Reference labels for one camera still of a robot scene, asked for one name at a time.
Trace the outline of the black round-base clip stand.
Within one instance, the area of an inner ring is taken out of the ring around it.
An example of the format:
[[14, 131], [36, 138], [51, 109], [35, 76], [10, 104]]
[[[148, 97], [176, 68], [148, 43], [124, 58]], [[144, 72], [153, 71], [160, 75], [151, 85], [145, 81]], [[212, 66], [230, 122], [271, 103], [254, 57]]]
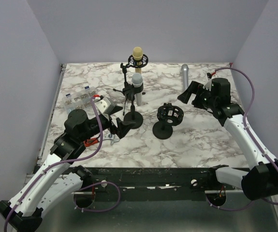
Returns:
[[135, 125], [132, 129], [137, 129], [141, 127], [141, 125], [143, 124], [143, 116], [135, 110], [135, 106], [134, 106], [135, 93], [134, 93], [133, 85], [129, 84], [128, 82], [125, 82], [122, 92], [125, 99], [131, 101], [131, 111], [124, 116], [124, 121], [135, 122]]

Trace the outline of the white microphone silver mesh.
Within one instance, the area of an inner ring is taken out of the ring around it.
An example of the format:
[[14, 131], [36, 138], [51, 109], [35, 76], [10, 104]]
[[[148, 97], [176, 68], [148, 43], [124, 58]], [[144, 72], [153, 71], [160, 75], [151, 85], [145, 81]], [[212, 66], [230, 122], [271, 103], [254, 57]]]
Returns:
[[143, 77], [140, 73], [134, 73], [132, 76], [132, 85], [134, 87], [135, 100], [137, 106], [142, 104], [142, 92], [144, 89]]

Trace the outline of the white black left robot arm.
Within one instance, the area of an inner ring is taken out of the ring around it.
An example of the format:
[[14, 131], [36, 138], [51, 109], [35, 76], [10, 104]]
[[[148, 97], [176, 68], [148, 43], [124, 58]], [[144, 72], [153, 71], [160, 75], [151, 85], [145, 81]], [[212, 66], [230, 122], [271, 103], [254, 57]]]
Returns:
[[121, 111], [121, 106], [104, 105], [104, 100], [100, 100], [92, 103], [92, 108], [95, 114], [92, 119], [83, 109], [75, 109], [68, 114], [64, 133], [54, 141], [39, 170], [10, 200], [0, 201], [0, 214], [5, 219], [4, 231], [11, 225], [18, 232], [34, 232], [46, 214], [67, 195], [90, 188], [90, 172], [82, 166], [76, 167], [63, 182], [55, 184], [55, 181], [71, 164], [82, 161], [80, 155], [86, 149], [86, 140], [97, 134], [103, 140], [104, 130], [122, 139], [132, 128], [131, 122], [119, 118], [116, 123], [112, 122], [111, 115]]

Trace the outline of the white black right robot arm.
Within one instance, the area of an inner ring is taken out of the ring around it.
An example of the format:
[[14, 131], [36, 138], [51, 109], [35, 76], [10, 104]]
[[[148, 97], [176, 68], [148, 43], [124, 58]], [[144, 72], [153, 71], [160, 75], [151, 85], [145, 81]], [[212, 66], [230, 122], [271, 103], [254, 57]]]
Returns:
[[242, 171], [226, 165], [211, 169], [206, 183], [211, 189], [223, 184], [241, 189], [251, 201], [278, 195], [278, 159], [263, 145], [254, 133], [242, 108], [231, 101], [231, 84], [225, 78], [214, 78], [203, 85], [192, 81], [178, 96], [187, 104], [191, 95], [195, 108], [211, 110], [212, 115], [229, 132], [246, 157], [250, 171]]

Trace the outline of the silver grey microphone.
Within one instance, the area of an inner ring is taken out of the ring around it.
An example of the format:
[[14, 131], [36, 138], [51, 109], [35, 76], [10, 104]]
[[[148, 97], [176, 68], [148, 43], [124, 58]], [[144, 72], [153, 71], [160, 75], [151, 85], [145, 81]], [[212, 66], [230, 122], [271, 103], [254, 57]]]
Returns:
[[183, 81], [183, 90], [186, 90], [189, 86], [189, 67], [187, 64], [181, 66], [181, 74]]

